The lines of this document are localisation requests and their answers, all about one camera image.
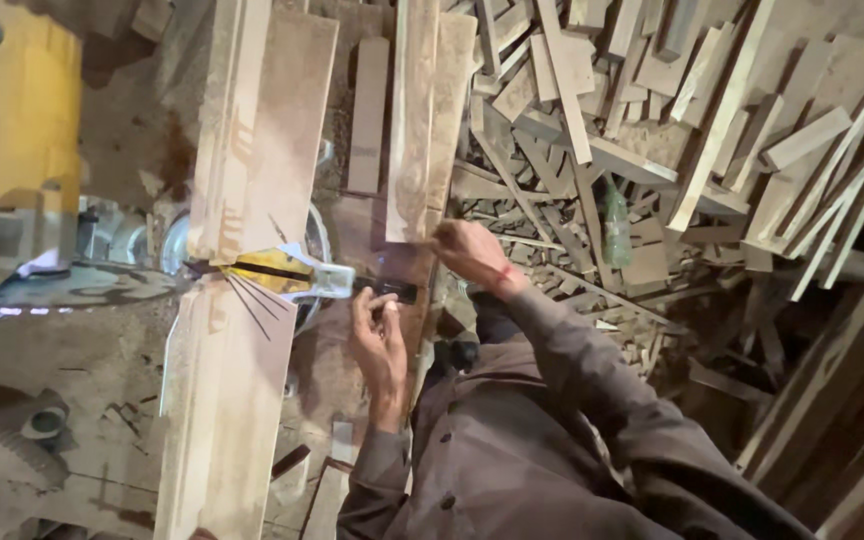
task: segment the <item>shirt sleeve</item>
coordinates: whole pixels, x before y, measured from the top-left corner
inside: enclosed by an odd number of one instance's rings
[[[812,538],[730,465],[698,423],[659,399],[588,319],[534,287],[512,298],[509,310],[546,386],[599,430],[617,466],[630,467],[647,516],[680,534],[716,537],[725,522],[751,538]]]
[[[339,510],[336,538],[382,538],[408,500],[408,478],[408,434],[380,431],[369,424],[348,477],[348,495]]]

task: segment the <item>circular saw blade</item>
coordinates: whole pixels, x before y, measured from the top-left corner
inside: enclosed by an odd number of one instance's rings
[[[174,276],[158,270],[97,260],[72,262],[60,276],[11,279],[0,286],[2,308],[123,306],[179,292]]]

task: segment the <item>shirt button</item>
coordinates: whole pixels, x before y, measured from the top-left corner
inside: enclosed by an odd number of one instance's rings
[[[438,504],[438,506],[442,510],[451,509],[452,507],[455,506],[455,497],[451,493],[445,495],[445,497],[441,498],[441,502]]]

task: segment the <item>man's right hand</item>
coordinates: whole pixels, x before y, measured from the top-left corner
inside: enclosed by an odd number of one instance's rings
[[[431,246],[449,270],[503,301],[529,287],[528,277],[506,258],[496,236],[478,223],[443,220]]]

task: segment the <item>green plastic bottle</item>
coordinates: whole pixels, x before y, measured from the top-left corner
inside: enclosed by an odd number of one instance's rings
[[[628,201],[619,193],[612,175],[606,175],[606,264],[624,268],[632,263],[632,234],[629,230]]]

